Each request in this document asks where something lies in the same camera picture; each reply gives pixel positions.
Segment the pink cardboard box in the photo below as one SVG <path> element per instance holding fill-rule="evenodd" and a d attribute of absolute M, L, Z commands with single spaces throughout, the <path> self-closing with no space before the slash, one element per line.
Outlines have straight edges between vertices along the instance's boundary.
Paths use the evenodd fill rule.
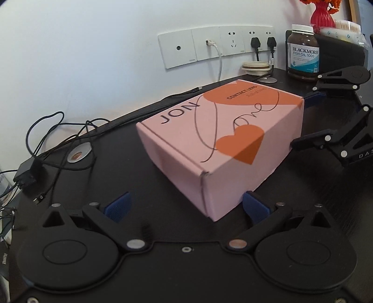
<path fill-rule="evenodd" d="M 158 169 L 218 221 L 287 157 L 302 131 L 304 99 L 238 79 L 137 124 Z"/>

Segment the black appliance cabinet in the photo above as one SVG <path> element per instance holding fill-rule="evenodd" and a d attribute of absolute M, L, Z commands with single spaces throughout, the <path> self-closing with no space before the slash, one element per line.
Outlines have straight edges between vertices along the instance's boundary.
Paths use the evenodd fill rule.
<path fill-rule="evenodd" d="M 314 33 L 314 36 L 320 50 L 319 74 L 350 66 L 365 65 L 366 50 L 363 47 L 320 34 Z"/>

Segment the brown fish oil bottle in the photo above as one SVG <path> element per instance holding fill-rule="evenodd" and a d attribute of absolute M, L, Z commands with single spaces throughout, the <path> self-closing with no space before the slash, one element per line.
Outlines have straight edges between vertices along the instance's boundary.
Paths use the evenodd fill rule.
<path fill-rule="evenodd" d="M 287 51 L 289 75 L 309 81 L 317 78 L 320 50 L 313 27 L 293 24 L 287 38 Z"/>

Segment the silver desk grommet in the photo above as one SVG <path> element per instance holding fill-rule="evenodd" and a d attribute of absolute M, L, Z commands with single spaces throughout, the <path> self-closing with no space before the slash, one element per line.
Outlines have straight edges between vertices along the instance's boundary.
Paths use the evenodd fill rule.
<path fill-rule="evenodd" d="M 92 146 L 89 142 L 82 143 L 75 147 L 67 156 L 68 163 L 77 163 L 87 157 L 92 151 Z"/>

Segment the clear wrapped packet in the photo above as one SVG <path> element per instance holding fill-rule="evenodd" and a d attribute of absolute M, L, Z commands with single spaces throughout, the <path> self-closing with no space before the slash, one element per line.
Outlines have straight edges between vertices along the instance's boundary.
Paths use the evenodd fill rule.
<path fill-rule="evenodd" d="M 344 30 L 340 28 L 320 27 L 317 33 L 325 37 L 335 38 L 344 42 L 358 45 L 360 47 L 368 48 L 368 43 L 365 36 L 356 31 Z"/>

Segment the cotton swab box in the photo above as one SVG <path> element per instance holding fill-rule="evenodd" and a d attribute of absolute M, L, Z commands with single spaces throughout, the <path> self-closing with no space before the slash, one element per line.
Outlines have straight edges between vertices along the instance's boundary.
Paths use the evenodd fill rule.
<path fill-rule="evenodd" d="M 361 32 L 361 26 L 359 24 L 348 20 L 336 20 L 335 27 L 341 30 L 354 31 L 357 33 Z"/>

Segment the red ribbed vase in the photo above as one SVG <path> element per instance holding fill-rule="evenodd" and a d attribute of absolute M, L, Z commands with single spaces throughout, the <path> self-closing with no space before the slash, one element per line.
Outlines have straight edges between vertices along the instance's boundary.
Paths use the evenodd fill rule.
<path fill-rule="evenodd" d="M 313 27 L 335 27 L 335 21 L 324 7 L 316 6 L 311 16 L 310 25 Z"/>

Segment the black power adapter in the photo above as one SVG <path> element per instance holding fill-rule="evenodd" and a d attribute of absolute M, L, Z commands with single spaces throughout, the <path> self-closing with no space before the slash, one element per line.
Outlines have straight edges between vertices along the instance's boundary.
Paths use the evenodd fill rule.
<path fill-rule="evenodd" d="M 13 182 L 24 189 L 37 182 L 40 175 L 42 163 L 36 158 L 30 158 L 24 161 L 14 175 Z"/>

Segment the orange flower bouquet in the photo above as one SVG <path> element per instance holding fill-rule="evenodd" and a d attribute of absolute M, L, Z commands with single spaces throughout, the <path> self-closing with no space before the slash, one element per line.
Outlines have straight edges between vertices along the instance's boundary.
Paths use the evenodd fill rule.
<path fill-rule="evenodd" d="M 315 4 L 316 6 L 326 8 L 329 14 L 335 14 L 339 12 L 342 0 L 300 0 L 303 4 Z"/>

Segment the black wall plug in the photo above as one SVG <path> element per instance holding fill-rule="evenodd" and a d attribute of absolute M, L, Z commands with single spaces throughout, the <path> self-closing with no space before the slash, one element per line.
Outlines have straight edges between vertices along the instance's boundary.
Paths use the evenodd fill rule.
<path fill-rule="evenodd" d="M 259 59 L 259 48 L 261 46 L 261 43 L 260 43 L 259 38 L 258 37 L 253 37 L 251 39 L 250 44 L 251 44 L 251 47 L 254 49 L 254 51 L 256 53 L 256 59 L 257 59 L 257 61 L 260 61 L 260 59 Z"/>
<path fill-rule="evenodd" d="M 274 37 L 268 37 L 267 38 L 267 46 L 269 48 L 269 51 L 271 53 L 271 58 L 274 59 L 274 51 L 275 48 L 277 47 L 277 42 Z"/>

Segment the white wall socket strip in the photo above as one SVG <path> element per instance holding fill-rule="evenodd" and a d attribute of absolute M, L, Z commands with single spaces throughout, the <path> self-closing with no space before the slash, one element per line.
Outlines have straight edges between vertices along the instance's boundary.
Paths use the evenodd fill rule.
<path fill-rule="evenodd" d="M 254 53 L 252 39 L 260 42 L 259 52 L 269 50 L 267 40 L 274 38 L 273 26 L 225 25 L 171 31 L 157 36 L 166 69 L 205 61 L 219 56 Z"/>

